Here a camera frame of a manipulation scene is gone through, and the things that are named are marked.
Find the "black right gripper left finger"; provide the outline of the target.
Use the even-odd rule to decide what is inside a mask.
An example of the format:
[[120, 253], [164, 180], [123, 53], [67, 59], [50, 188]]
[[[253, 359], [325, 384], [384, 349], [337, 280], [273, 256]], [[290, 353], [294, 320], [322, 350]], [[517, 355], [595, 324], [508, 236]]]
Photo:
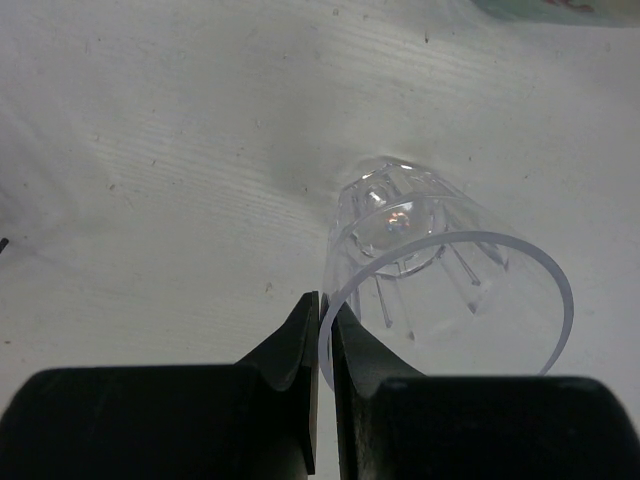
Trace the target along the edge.
[[319, 296], [232, 364], [56, 368], [1, 417], [5, 479], [306, 479]]

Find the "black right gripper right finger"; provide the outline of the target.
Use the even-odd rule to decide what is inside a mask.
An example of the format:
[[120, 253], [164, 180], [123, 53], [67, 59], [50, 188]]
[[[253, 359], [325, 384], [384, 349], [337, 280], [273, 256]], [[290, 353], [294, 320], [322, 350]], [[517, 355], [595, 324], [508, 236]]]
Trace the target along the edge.
[[342, 307], [330, 325], [344, 479], [635, 479], [639, 437], [586, 377], [426, 376]]

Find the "clear faceted plastic glass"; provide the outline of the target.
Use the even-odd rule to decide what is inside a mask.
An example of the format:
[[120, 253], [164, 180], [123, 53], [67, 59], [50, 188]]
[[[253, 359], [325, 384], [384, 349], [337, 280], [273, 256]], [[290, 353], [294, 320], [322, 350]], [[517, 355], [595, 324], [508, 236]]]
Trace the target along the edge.
[[319, 366], [339, 310], [419, 372], [544, 375], [573, 327], [558, 263], [434, 169], [392, 156], [344, 176], [328, 237]]

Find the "large cream floral mug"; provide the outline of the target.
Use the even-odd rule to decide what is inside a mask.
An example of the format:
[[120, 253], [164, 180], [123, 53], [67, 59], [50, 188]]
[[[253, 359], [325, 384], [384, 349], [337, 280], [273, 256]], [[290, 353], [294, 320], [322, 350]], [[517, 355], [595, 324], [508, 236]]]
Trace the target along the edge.
[[486, 0], [474, 1], [503, 20], [577, 26], [638, 27], [638, 1]]

